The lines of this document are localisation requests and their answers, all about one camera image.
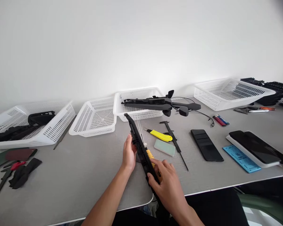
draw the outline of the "black cable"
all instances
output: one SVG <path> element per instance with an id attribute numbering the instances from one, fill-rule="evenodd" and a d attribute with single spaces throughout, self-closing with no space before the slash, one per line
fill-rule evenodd
<path id="1" fill-rule="evenodd" d="M 172 98 L 184 98 L 184 99 L 189 99 L 189 100 L 191 100 L 191 101 L 193 101 L 192 99 L 190 99 L 190 98 L 186 98 L 186 97 L 172 97 Z M 202 113 L 202 112 L 200 112 L 200 111 L 196 111 L 196 112 L 198 112 L 198 113 L 200 113 L 200 114 L 203 114 L 203 115 L 205 115 L 206 117 L 208 117 L 209 119 L 208 119 L 208 121 L 209 120 L 212 120 L 212 127 L 214 127 L 214 125 L 215 125 L 215 122 L 214 122 L 214 120 L 210 117 L 210 116 L 208 116 L 208 115 L 206 115 L 206 114 L 204 114 L 204 113 Z"/>
<path id="2" fill-rule="evenodd" d="M 204 113 L 202 113 L 202 112 L 200 112 L 200 111 L 196 111 L 196 112 L 198 112 L 198 113 L 200 113 L 200 114 L 203 114 L 203 115 L 205 115 L 206 117 L 208 117 L 208 118 L 209 118 L 208 121 L 209 121 L 209 120 L 212 120 L 212 127 L 214 127 L 215 123 L 214 123 L 213 119 L 212 119 L 210 116 L 208 116 L 208 115 L 206 115 L 206 114 L 204 114 Z"/>
<path id="3" fill-rule="evenodd" d="M 186 97 L 171 97 L 171 99 L 172 98 L 184 98 L 184 99 L 189 99 L 190 101 L 193 101 L 192 99 L 190 99 L 190 98 L 186 98 Z"/>

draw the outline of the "green chair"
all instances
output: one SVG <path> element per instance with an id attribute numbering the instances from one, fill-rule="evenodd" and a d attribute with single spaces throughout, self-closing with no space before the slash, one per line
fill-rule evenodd
<path id="1" fill-rule="evenodd" d="M 270 199 L 238 193 L 243 207 L 261 210 L 283 225 L 283 206 Z"/>

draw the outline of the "hand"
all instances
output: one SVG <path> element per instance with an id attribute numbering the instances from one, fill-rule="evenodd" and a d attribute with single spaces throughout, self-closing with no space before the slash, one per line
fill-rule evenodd
<path id="1" fill-rule="evenodd" d="M 132 136 L 131 134 L 128 134 L 124 143 L 122 167 L 128 170 L 130 173 L 132 173 L 135 167 L 136 152 L 136 147 L 132 143 Z"/>
<path id="2" fill-rule="evenodd" d="M 156 159 L 150 159 L 150 161 L 155 164 L 155 172 L 160 171 L 162 181 L 159 185 L 153 175 L 148 173 L 149 184 L 158 195 L 164 207 L 178 222 L 177 219 L 182 218 L 183 215 L 188 215 L 192 208 L 186 201 L 176 170 L 173 164 L 169 164 L 167 160 L 161 162 Z"/>

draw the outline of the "person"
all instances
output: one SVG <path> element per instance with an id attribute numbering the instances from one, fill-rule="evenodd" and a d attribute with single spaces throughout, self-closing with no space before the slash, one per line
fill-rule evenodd
<path id="1" fill-rule="evenodd" d="M 172 215 L 170 225 L 248 225 L 238 196 L 233 191 L 209 192 L 185 198 L 173 164 L 166 160 L 151 159 L 155 172 L 160 171 L 162 181 L 158 184 L 153 175 L 147 174 L 149 184 L 161 203 Z M 117 212 L 119 202 L 136 162 L 136 147 L 129 134 L 124 143 L 123 161 L 112 182 L 94 205 L 82 226 L 111 225 L 158 225 L 156 218 L 138 209 Z"/>

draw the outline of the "left hand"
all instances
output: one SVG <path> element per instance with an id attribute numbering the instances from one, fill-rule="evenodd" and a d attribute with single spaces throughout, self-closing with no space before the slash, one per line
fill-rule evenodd
<path id="1" fill-rule="evenodd" d="M 129 170 L 130 173 L 132 173 L 135 167 L 136 152 L 136 147 L 132 143 L 132 136 L 131 134 L 128 134 L 124 143 L 122 167 Z"/>

